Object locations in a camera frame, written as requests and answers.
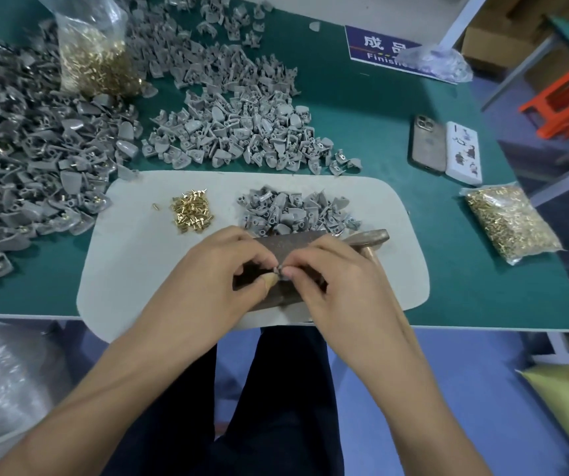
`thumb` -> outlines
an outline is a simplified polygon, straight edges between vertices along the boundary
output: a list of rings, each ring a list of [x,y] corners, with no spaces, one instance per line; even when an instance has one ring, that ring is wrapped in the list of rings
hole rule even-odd
[[[299,267],[284,267],[282,268],[282,274],[293,282],[293,285],[308,306],[312,317],[315,318],[324,303],[324,295],[320,288],[317,287],[317,284]]]
[[[238,309],[242,314],[249,312],[252,307],[264,300],[266,295],[269,294],[269,289],[276,285],[277,282],[277,274],[268,272],[258,277],[247,287],[236,291]]]

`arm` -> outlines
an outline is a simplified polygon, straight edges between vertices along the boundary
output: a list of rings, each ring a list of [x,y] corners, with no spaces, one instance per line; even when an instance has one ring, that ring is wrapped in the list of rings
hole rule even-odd
[[[284,266],[317,328],[384,413],[406,474],[490,475],[443,400],[385,275],[332,236],[292,252]],[[324,276],[326,294],[302,266]]]
[[[266,274],[233,291],[233,274],[249,260],[265,268],[277,264],[270,251],[236,227],[192,248],[132,328],[3,457],[0,476],[100,474],[130,424],[277,281],[275,274]]]

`blue sign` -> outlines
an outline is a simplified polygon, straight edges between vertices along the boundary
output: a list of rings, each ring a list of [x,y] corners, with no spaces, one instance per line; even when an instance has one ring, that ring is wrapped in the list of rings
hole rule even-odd
[[[383,66],[392,70],[407,71],[407,73],[439,80],[429,71],[409,68],[395,61],[401,50],[420,47],[421,44],[397,37],[389,37],[374,31],[362,30],[354,26],[346,26],[345,28],[348,53],[351,60]]]

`plastic bag of brass rivets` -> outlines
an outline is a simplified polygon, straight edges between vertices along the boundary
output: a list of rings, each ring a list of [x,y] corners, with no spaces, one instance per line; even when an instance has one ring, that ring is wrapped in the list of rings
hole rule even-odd
[[[92,97],[141,91],[126,50],[128,15],[114,0],[40,1],[57,20],[63,92]]]
[[[214,215],[209,212],[206,190],[191,190],[181,197],[172,199],[170,209],[175,214],[174,224],[181,233],[187,232],[190,228],[201,233],[211,224]]]
[[[517,183],[463,189],[461,195],[507,263],[562,250],[557,235]]]

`pile of gray plastic parts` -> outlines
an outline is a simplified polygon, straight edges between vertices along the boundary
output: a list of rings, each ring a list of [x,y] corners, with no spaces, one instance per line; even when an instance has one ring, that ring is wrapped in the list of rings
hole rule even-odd
[[[302,164],[319,175],[326,166],[336,176],[347,169],[361,169],[359,159],[347,159],[340,149],[333,154],[333,142],[315,135],[308,126],[308,107],[292,105],[297,68],[289,69],[274,55],[252,61],[240,45],[203,46],[191,39],[192,32],[177,25],[171,17],[173,7],[189,10],[196,0],[165,0],[148,7],[147,0],[121,0],[130,12],[128,47],[135,68],[142,79],[148,74],[162,78],[169,73],[178,89],[193,85],[203,87],[202,95],[187,91],[182,111],[162,110],[152,119],[157,127],[143,141],[144,156],[158,156],[174,169],[210,160],[218,168],[241,157],[247,164],[263,164],[275,170],[296,172]],[[254,20],[264,19],[268,2],[253,9]],[[251,24],[244,4],[230,10],[229,0],[201,0],[201,16],[197,25],[201,35],[214,39],[216,24],[226,28],[230,40],[239,40],[242,26]],[[264,23],[254,21],[247,43],[255,32],[264,31]],[[143,96],[156,95],[147,84]],[[233,93],[227,101],[224,94]]]
[[[59,92],[55,23],[41,30],[33,48],[0,43],[0,277],[13,269],[5,252],[90,229],[110,204],[111,173],[136,176],[124,166],[143,131],[135,107]]]
[[[301,193],[277,191],[269,185],[250,190],[238,198],[246,207],[241,225],[258,237],[286,235],[309,230],[326,230],[339,236],[345,229],[359,230],[361,222],[345,211],[350,201],[332,201],[324,191],[302,198]]]

